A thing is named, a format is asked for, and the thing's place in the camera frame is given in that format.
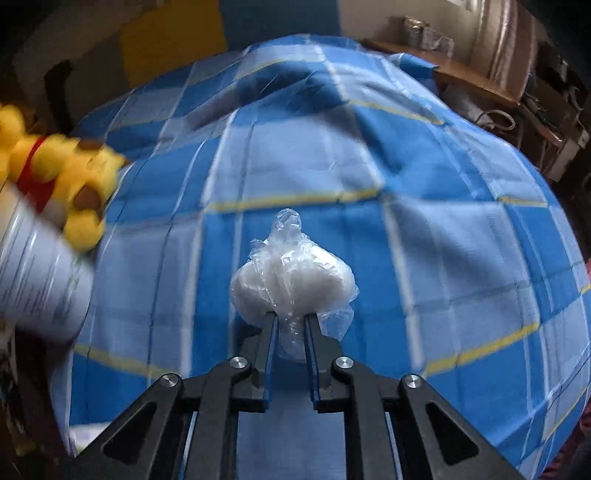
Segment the white cotton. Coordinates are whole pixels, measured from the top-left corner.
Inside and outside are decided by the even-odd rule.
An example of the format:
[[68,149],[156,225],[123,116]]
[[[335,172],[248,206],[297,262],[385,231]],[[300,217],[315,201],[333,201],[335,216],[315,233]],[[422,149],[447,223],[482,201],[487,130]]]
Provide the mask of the white cotton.
[[276,314],[280,356],[296,362],[305,360],[304,317],[317,315],[322,334],[341,340],[359,295],[352,268],[304,234],[301,216],[290,208],[276,214],[266,239],[252,240],[229,290],[246,323],[260,328],[266,314]]

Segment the silver metal can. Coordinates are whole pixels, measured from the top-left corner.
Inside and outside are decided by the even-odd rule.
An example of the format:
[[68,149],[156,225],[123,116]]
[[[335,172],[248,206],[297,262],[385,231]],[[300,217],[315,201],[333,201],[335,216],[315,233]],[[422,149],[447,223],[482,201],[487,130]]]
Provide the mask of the silver metal can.
[[56,343],[77,336],[94,270],[8,182],[1,187],[0,276],[2,319]]

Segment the yellow bear plush toy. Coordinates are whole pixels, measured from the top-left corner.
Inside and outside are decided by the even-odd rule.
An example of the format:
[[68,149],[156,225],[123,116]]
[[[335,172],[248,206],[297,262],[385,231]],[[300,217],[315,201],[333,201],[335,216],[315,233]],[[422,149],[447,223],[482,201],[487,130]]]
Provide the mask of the yellow bear plush toy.
[[1,180],[16,186],[78,252],[101,240],[108,200],[128,164],[100,142],[29,134],[19,108],[1,107]]

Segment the blue plaid bed sheet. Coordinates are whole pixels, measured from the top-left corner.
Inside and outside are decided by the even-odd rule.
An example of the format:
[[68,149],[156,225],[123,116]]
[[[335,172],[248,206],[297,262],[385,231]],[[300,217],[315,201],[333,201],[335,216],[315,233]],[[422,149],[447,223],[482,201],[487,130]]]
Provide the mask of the blue plaid bed sheet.
[[590,281],[531,162],[449,109],[428,68],[287,36],[182,67],[77,127],[129,159],[93,297],[51,396],[59,430],[106,423],[157,377],[235,353],[229,284],[276,213],[352,268],[342,338],[422,373],[528,479],[590,397]]

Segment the wooden side table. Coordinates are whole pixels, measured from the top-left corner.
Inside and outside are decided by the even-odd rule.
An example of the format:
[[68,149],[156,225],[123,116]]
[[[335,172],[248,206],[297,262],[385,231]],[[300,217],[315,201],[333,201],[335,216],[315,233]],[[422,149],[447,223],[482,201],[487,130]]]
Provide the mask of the wooden side table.
[[510,109],[517,108],[520,105],[520,102],[516,98],[492,80],[480,75],[468,65],[447,58],[442,54],[379,40],[365,39],[362,41],[362,45],[363,47],[382,53],[407,53],[425,60],[435,65],[434,77],[440,84],[463,87],[470,92]]

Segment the multicolour upholstered headboard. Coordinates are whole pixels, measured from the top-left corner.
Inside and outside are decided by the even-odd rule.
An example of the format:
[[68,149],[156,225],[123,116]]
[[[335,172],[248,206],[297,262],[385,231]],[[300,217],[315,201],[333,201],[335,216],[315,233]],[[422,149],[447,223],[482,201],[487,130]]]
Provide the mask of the multicolour upholstered headboard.
[[335,1],[4,1],[13,40],[37,14],[12,64],[25,97],[63,88],[74,118],[192,61],[295,33],[338,35]]

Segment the items on side table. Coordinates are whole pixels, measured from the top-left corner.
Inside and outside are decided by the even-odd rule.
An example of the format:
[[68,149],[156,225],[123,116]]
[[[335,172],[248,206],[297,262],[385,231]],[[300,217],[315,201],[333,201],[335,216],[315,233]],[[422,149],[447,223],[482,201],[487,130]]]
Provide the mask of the items on side table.
[[435,52],[452,58],[455,41],[432,28],[427,22],[406,16],[403,22],[403,40],[407,46],[427,52]]

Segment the beige curtain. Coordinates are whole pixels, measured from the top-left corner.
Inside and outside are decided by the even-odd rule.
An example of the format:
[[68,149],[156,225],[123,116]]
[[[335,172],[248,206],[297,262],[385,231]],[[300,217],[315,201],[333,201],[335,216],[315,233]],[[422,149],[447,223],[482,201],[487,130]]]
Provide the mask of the beige curtain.
[[534,17],[516,0],[481,1],[470,66],[520,100],[535,64]]

